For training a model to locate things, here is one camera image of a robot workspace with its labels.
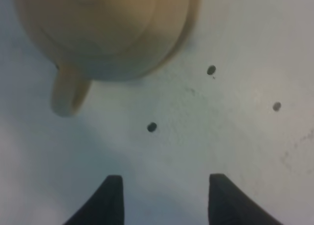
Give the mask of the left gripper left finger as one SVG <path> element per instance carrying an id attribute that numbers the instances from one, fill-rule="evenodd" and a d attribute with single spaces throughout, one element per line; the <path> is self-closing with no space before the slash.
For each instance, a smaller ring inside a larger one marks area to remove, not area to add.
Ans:
<path id="1" fill-rule="evenodd" d="M 65 223 L 67 225 L 123 225 L 123 178 L 109 175 L 91 198 Z"/>

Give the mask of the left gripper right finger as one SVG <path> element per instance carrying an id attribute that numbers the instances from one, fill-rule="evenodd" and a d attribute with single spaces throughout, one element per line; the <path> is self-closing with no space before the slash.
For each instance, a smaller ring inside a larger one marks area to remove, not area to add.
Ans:
<path id="1" fill-rule="evenodd" d="M 210 225 L 280 225 L 226 175 L 209 176 L 208 220 Z"/>

